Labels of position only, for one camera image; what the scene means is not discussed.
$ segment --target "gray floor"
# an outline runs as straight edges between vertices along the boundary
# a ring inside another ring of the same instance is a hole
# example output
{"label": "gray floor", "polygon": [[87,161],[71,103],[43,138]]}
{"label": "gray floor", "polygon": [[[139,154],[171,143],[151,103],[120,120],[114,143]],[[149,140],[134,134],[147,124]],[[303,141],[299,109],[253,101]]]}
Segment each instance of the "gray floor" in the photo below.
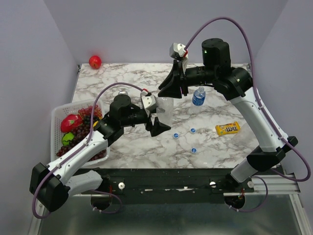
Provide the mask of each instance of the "gray floor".
{"label": "gray floor", "polygon": [[[245,208],[262,196],[247,198]],[[72,197],[42,221],[41,235],[300,235],[290,198],[269,196],[264,208],[239,213],[226,205],[126,205],[113,215],[91,210],[89,197]]]}

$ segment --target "blue label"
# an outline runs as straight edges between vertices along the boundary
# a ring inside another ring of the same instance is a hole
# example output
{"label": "blue label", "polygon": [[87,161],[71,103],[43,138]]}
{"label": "blue label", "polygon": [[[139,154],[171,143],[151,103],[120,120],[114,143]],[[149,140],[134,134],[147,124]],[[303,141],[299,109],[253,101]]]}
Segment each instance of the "blue label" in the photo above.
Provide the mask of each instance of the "blue label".
{"label": "blue label", "polygon": [[192,103],[196,106],[201,106],[204,103],[205,97],[198,98],[195,95],[192,97]]}

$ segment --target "marble table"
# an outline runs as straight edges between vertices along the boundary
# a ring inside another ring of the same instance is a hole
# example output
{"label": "marble table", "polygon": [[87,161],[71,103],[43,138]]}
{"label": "marble table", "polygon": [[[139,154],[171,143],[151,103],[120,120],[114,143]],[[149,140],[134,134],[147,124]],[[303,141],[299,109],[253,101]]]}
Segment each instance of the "marble table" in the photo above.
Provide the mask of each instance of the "marble table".
{"label": "marble table", "polygon": [[[245,68],[245,65],[234,65]],[[73,102],[95,98],[102,89],[114,82],[128,82],[157,94],[172,64],[103,64],[93,70],[82,64]],[[210,87],[205,87],[206,99],[200,109],[191,112],[189,95],[174,100],[173,125],[170,131],[151,137],[144,125],[125,128],[125,134],[111,146],[109,158],[93,167],[103,168],[233,168],[257,145],[255,135],[242,115]],[[140,105],[139,91],[127,86],[115,86],[101,100],[105,112],[120,90],[127,90],[132,102]],[[215,126],[237,121],[242,130],[235,135],[218,136]],[[191,147],[198,152],[191,153]]]}

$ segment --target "green fruit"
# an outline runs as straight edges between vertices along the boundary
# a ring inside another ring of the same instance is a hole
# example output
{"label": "green fruit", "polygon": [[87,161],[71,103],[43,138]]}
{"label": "green fruit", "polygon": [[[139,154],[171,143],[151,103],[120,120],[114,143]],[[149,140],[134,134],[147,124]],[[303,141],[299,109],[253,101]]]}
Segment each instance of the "green fruit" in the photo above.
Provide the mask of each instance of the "green fruit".
{"label": "green fruit", "polygon": [[71,132],[69,132],[69,133],[66,133],[64,136],[63,136],[63,138],[62,138],[62,144],[64,145],[64,146],[67,146],[67,145],[69,145],[69,142],[72,140],[72,139],[74,139],[74,134],[73,133],[71,133]]}

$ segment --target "bunch of grapes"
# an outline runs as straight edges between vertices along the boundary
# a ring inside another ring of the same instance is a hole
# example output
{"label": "bunch of grapes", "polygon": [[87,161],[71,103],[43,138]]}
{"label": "bunch of grapes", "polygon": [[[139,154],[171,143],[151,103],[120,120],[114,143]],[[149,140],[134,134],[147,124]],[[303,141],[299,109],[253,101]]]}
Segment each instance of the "bunch of grapes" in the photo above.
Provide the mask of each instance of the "bunch of grapes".
{"label": "bunch of grapes", "polygon": [[[57,157],[61,157],[64,154],[66,154],[68,151],[70,151],[75,145],[77,145],[80,141],[82,141],[84,138],[86,138],[86,136],[89,134],[90,132],[90,120],[91,120],[91,109],[90,109],[90,113],[86,113],[87,111],[85,111],[85,109],[81,109],[79,114],[82,116],[82,118],[84,119],[84,122],[82,125],[74,128],[71,133],[74,135],[74,138],[69,142],[69,144],[67,146],[62,146],[59,151],[57,152]],[[101,110],[95,110],[94,112],[94,117],[93,117],[93,123],[95,123],[96,121],[98,121],[101,117]],[[103,150],[100,153],[97,153],[95,156],[93,156],[89,161],[94,161],[94,160],[98,160],[101,158],[104,158],[107,155],[107,150]]]}
{"label": "bunch of grapes", "polygon": [[[80,114],[80,116],[82,118],[84,118],[85,116],[90,116],[91,115],[91,111],[92,111],[92,106],[88,106],[87,108],[82,108],[80,110],[78,110],[78,113]],[[102,112],[100,107],[96,104],[95,108],[94,108],[94,112],[93,115],[98,117],[98,118],[102,118]]]}

